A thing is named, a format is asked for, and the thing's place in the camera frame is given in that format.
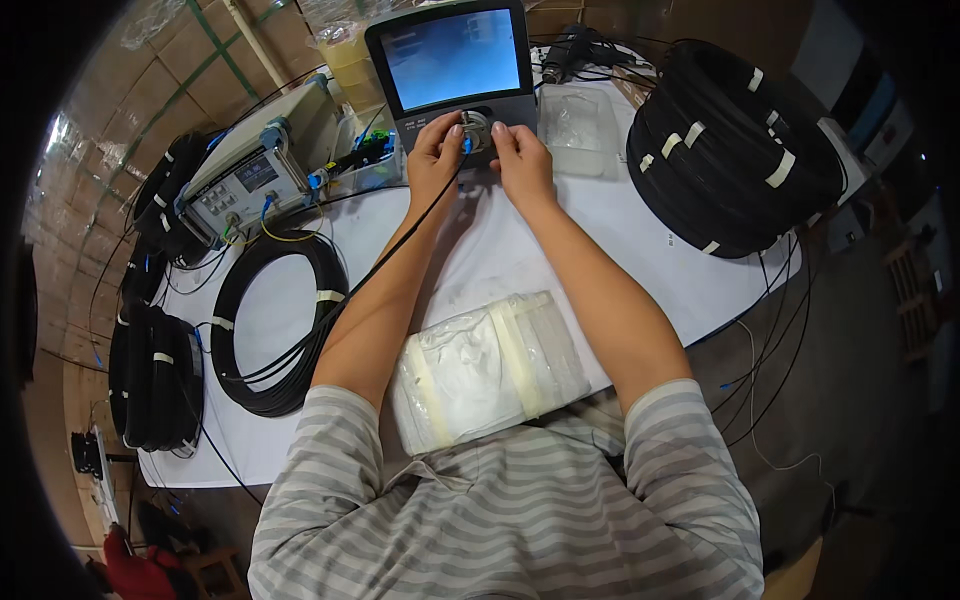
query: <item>plastic box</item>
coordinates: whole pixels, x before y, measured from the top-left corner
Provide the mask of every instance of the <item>plastic box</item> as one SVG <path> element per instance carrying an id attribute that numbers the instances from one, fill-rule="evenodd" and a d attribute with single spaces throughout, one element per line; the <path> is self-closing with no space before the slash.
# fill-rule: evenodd
<path id="1" fill-rule="evenodd" d="M 384 185 L 399 183 L 403 180 L 402 157 L 403 148 L 400 146 L 400 136 L 396 135 L 394 118 L 390 109 L 384 107 L 371 108 L 363 112 L 344 117 L 337 126 L 337 141 L 333 145 L 330 160 L 348 155 L 353 150 L 356 138 L 370 125 L 369 132 L 376 130 L 393 131 L 394 153 L 392 156 L 375 164 L 359 169 L 351 169 L 330 182 L 329 198 L 340 198 L 347 194 L 355 194 Z"/>
<path id="2" fill-rule="evenodd" d="M 618 136 L 610 96 L 580 85 L 540 87 L 537 137 L 553 155 L 553 170 L 609 178 L 615 174 Z"/>

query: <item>small box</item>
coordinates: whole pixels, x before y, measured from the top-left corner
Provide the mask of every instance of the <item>small box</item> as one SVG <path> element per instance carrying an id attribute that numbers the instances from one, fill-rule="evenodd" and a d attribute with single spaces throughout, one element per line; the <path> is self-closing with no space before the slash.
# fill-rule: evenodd
<path id="1" fill-rule="evenodd" d="M 647 94 L 650 93 L 650 84 L 619 66 L 613 68 L 613 74 L 616 77 L 623 78 L 611 79 L 613 86 L 620 90 L 623 97 L 626 98 L 634 108 L 640 108 L 640 106 L 646 102 Z"/>

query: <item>white tabletop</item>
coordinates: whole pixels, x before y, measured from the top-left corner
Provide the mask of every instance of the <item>white tabletop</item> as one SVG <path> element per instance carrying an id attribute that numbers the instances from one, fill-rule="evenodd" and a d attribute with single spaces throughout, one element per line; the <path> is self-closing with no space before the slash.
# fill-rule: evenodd
<path id="1" fill-rule="evenodd" d="M 609 83 L 584 85 L 609 93 L 622 148 L 635 110 Z M 766 285 L 756 255 L 726 260 L 687 245 L 647 208 L 625 164 L 617 165 L 615 180 L 559 174 L 554 179 L 561 205 L 653 296 L 685 345 L 736 318 L 764 293 Z M 510 294 L 550 290 L 564 313 L 591 389 L 609 386 L 610 380 L 590 351 L 563 289 L 495 175 L 467 173 L 461 180 L 466 191 L 441 233 L 427 275 L 429 287 L 425 288 L 432 294 L 421 292 L 415 322 L 430 326 Z M 393 235 L 406 213 L 409 197 L 406 189 L 382 190 L 335 204 L 327 211 L 321 232 L 339 247 L 351 286 L 366 274 Z M 787 239 L 764 255 L 771 279 L 786 260 Z M 220 286 L 238 253 L 239 249 L 230 249 L 224 264 L 198 293 L 181 296 L 168 292 L 165 310 L 192 324 L 209 321 Z M 797 249 L 790 275 L 797 273 L 801 262 Z M 215 265 L 196 272 L 175 272 L 173 285 L 184 292 L 193 290 Z M 773 287 L 785 281 L 781 276 L 772 282 Z M 266 365 L 305 334 L 313 322 L 315 299 L 314 277 L 305 258 L 287 256 L 261 272 L 237 314 L 234 339 L 240 371 L 251 372 Z M 209 327 L 202 328 L 202 337 L 205 346 L 209 343 Z M 204 357 L 204 369 L 207 433 L 244 483 L 273 483 L 300 413 L 281 419 L 256 417 L 223 392 L 209 355 Z M 152 486 L 237 485 L 205 439 L 190 459 L 178 459 L 169 452 L 140 451 L 139 455 L 144 477 Z"/>

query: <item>digital display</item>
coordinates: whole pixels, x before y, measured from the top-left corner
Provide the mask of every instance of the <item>digital display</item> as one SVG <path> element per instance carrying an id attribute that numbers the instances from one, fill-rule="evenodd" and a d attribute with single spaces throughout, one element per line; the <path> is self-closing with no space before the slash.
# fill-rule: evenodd
<path id="1" fill-rule="evenodd" d="M 237 169 L 236 176 L 248 192 L 253 192 L 264 183 L 275 180 L 276 171 L 270 166 L 270 161 L 265 156 L 261 156 Z"/>
<path id="2" fill-rule="evenodd" d="M 404 110 L 520 87 L 508 9 L 420 23 L 380 41 Z"/>

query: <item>inspection device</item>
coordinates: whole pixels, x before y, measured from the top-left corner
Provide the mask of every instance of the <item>inspection device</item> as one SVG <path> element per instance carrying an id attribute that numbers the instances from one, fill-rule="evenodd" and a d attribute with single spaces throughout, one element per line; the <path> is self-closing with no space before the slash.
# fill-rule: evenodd
<path id="1" fill-rule="evenodd" d="M 252 237 L 264 218 L 322 200 L 337 112 L 318 75 L 241 121 L 176 200 L 180 220 L 214 248 L 228 232 Z"/>
<path id="2" fill-rule="evenodd" d="M 526 17 L 520 0 L 453 0 L 391 12 L 366 32 L 377 77 L 407 152 L 420 129 L 463 111 L 465 168 L 496 156 L 494 121 L 537 130 Z"/>

